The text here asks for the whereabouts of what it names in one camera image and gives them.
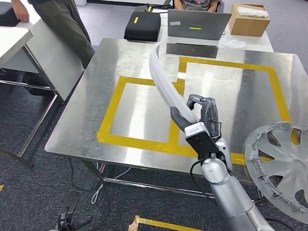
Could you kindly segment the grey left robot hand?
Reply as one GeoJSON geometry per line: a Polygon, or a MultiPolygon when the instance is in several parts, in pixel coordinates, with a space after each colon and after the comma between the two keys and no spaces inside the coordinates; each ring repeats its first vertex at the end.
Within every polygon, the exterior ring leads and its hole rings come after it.
{"type": "Polygon", "coordinates": [[[84,219],[72,218],[73,212],[69,211],[66,207],[64,212],[58,215],[57,230],[58,231],[77,231],[82,227],[90,224],[93,220],[93,216],[88,216],[84,219]]]}

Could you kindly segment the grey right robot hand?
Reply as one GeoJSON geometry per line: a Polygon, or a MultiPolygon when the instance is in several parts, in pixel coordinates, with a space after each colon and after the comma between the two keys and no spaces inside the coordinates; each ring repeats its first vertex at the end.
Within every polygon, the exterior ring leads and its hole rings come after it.
{"type": "MultiPolygon", "coordinates": [[[[202,106],[199,122],[205,124],[212,140],[214,142],[219,140],[221,137],[221,123],[219,122],[218,111],[214,99],[212,97],[190,94],[186,105],[190,110],[193,110],[196,103],[202,106]]],[[[184,131],[186,127],[193,125],[193,122],[189,122],[183,117],[176,107],[172,106],[170,108],[170,111],[172,120],[181,131],[184,131]]]]}

